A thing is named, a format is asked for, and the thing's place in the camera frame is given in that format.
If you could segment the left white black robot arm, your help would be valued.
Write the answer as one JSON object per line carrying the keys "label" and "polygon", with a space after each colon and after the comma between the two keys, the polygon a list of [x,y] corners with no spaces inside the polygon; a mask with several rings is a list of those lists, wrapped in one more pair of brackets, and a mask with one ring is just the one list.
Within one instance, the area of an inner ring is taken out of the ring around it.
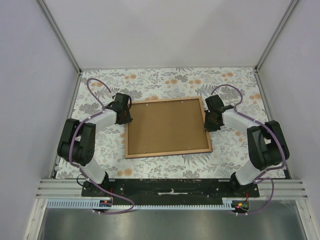
{"label": "left white black robot arm", "polygon": [[117,93],[113,101],[103,105],[102,110],[78,120],[68,118],[65,121],[57,147],[57,155],[78,168],[82,175],[93,182],[93,191],[103,197],[110,192],[110,184],[105,181],[107,173],[94,159],[96,133],[112,125],[125,125],[133,119],[130,114],[132,98]]}

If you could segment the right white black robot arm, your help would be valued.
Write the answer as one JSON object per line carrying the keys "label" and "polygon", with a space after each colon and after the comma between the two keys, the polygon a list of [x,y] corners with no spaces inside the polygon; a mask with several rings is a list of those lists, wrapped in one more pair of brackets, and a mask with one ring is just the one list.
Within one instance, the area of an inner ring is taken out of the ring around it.
{"label": "right white black robot arm", "polygon": [[286,165],[290,152],[280,124],[275,121],[260,122],[224,105],[218,95],[205,99],[204,129],[217,132],[221,127],[231,127],[246,135],[249,160],[230,177],[229,191],[235,197],[247,191],[247,185],[256,184],[264,173]]}

